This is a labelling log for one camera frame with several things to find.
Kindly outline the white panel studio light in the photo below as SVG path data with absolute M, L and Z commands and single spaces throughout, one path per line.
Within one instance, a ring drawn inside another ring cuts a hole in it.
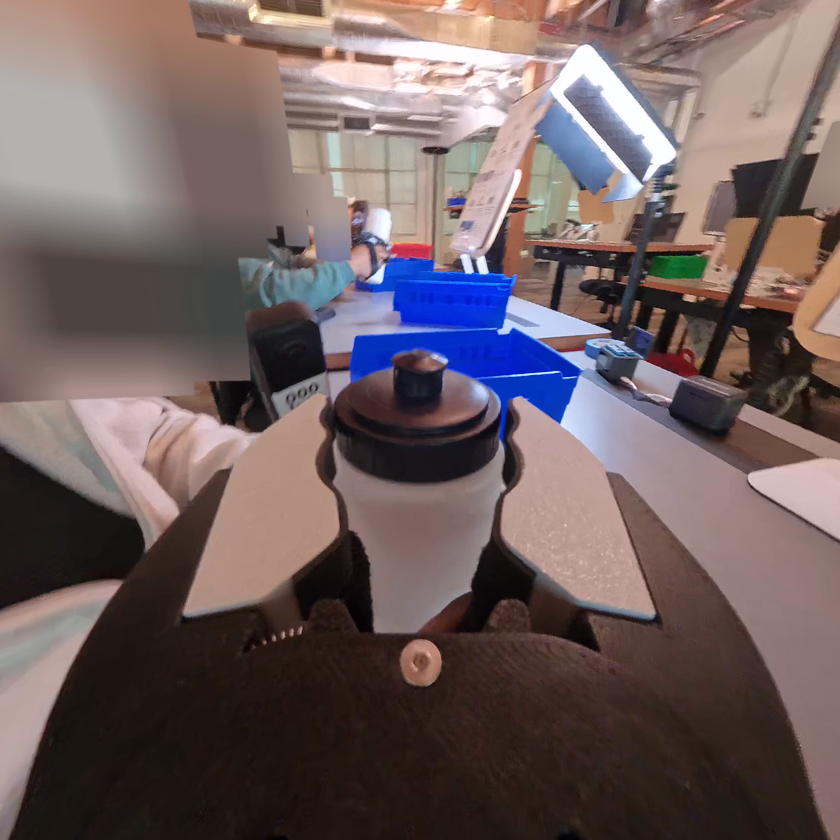
M 676 137 L 599 45 L 581 45 L 546 91 L 535 133 L 603 203 L 634 199 L 676 166 Z

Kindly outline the instruction sign on white stand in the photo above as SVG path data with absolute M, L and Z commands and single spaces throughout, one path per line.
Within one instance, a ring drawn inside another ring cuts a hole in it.
M 815 320 L 839 293 L 839 253 L 825 263 L 803 297 L 793 320 L 793 332 L 818 358 L 839 362 L 839 339 L 812 330 Z M 799 463 L 759 469 L 748 483 L 761 496 L 839 540 L 839 461 L 815 458 Z

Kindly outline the dark grey box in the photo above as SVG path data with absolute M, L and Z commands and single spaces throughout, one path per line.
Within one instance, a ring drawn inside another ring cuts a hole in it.
M 668 405 L 680 421 L 716 435 L 727 434 L 749 399 L 748 392 L 702 375 L 683 379 Z

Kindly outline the green plastic bin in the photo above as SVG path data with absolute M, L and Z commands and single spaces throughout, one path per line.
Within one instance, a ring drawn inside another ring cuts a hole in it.
M 706 273 L 708 257 L 696 254 L 658 254 L 648 268 L 648 275 L 663 280 L 697 280 Z

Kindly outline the black tripod stand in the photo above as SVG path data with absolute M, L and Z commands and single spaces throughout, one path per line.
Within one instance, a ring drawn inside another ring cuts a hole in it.
M 827 94 L 831 90 L 839 67 L 839 27 L 836 26 L 828 47 L 817 69 L 800 117 L 791 134 L 784 157 L 780 159 L 769 187 L 764 195 L 758 223 L 733 281 L 731 291 L 724 301 L 706 356 L 700 366 L 700 374 L 713 377 L 736 316 L 746 296 L 749 282 L 767 245 L 776 218 L 790 191 L 796 170 L 805 147 L 812 138 L 812 132 L 823 110 Z

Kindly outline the dark battery charger case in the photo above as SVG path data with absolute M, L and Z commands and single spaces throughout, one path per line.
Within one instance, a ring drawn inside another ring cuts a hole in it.
M 595 358 L 595 371 L 609 382 L 622 378 L 631 380 L 644 357 L 620 342 L 611 342 L 601 347 Z

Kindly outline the wooden top office desk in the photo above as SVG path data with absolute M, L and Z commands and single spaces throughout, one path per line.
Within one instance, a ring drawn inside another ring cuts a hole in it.
M 635 244 L 625 241 L 617 243 L 591 240 L 526 239 L 525 248 L 531 249 L 537 261 L 549 261 L 556 265 L 549 307 L 560 309 L 564 290 L 564 275 L 568 267 L 594 267 L 612 270 L 614 278 L 620 280 L 629 274 L 636 255 Z

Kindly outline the person's right hand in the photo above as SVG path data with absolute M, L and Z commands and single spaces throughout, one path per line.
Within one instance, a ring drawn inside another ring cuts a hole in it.
M 455 598 L 451 603 L 441 610 L 437 615 L 430 618 L 418 631 L 417 634 L 427 636 L 429 634 L 451 634 L 458 631 L 471 603 L 471 593 L 467 592 Z

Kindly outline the wooden workshop desk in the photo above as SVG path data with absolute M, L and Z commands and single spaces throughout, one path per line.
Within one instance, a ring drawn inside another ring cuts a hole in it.
M 729 297 L 729 288 L 717 288 L 703 280 L 672 280 L 649 276 L 637 289 L 635 319 L 633 325 L 648 329 L 655 310 L 664 316 L 655 332 L 654 351 L 666 353 L 674 338 L 677 321 L 681 317 L 692 317 L 718 322 L 718 309 Z M 798 309 L 802 289 L 749 291 L 741 302 L 732 326 L 735 329 L 756 333 L 776 334 L 788 329 Z

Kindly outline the wooden document stand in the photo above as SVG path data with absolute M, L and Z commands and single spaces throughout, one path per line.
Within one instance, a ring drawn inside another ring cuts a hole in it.
M 740 268 L 758 223 L 756 217 L 730 220 L 722 251 L 723 266 L 731 270 Z M 820 249 L 823 228 L 823 220 L 814 216 L 777 217 L 757 267 L 781 270 L 793 278 L 810 275 Z

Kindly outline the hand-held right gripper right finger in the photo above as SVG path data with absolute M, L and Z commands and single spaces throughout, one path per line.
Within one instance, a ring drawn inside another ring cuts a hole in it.
M 511 467 L 492 538 L 524 575 L 535 632 L 568 632 L 581 614 L 649 624 L 654 598 L 602 462 L 523 397 L 508 404 Z

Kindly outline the grey framed tablet screen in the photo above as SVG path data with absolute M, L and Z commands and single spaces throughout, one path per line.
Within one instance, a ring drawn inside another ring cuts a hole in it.
M 719 238 L 726 234 L 737 209 L 736 198 L 733 180 L 720 181 L 714 186 L 700 226 L 703 235 Z

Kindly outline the dark cloth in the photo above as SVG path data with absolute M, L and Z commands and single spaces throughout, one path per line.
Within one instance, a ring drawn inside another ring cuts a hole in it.
M 140 525 L 1 450 L 1 607 L 121 581 L 145 552 Z

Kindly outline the black office chair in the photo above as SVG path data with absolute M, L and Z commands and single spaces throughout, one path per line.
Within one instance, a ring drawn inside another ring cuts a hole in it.
M 621 281 L 591 279 L 579 285 L 579 291 L 601 303 L 601 313 L 606 313 L 623 302 L 625 285 Z

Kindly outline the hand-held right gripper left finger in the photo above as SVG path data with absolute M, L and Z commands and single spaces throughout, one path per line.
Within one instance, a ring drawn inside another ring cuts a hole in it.
M 296 584 L 338 547 L 343 518 L 325 477 L 327 396 L 294 408 L 238 457 L 186 596 L 187 620 L 256 608 L 271 632 L 305 622 Z

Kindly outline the black light stand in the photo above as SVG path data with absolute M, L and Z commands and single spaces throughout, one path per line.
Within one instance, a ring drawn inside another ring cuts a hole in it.
M 636 238 L 635 252 L 626 277 L 625 291 L 621 301 L 618 320 L 612 331 L 615 340 L 623 341 L 628 333 L 630 321 L 634 312 L 638 289 L 641 286 L 644 273 L 646 248 L 654 230 L 655 223 L 663 211 L 663 194 L 670 187 L 667 180 L 674 174 L 675 162 L 660 166 L 651 180 L 651 186 L 643 214 L 643 224 Z

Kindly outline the blue plastic bin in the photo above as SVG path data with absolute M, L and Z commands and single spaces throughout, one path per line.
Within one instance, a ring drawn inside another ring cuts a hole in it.
M 396 282 L 393 310 L 402 323 L 500 329 L 517 276 L 424 272 Z
M 435 271 L 433 259 L 392 258 L 382 268 L 379 268 L 370 279 L 357 280 L 354 288 L 357 291 L 370 293 L 391 292 L 403 280 L 413 280 Z
M 443 355 L 450 370 L 494 391 L 503 412 L 510 400 L 523 397 L 558 424 L 582 373 L 559 351 L 517 329 L 459 329 L 358 336 L 350 357 L 351 381 L 390 367 L 394 355 L 409 350 Z

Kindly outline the black computer monitor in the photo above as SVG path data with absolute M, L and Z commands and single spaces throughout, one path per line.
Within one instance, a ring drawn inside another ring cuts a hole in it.
M 812 176 L 815 156 L 805 154 L 801 157 L 789 190 L 785 195 L 780 217 L 802 214 L 802 202 Z M 760 216 L 763 200 L 781 159 L 770 159 L 739 164 L 731 169 L 734 190 L 734 210 L 732 217 L 757 218 Z

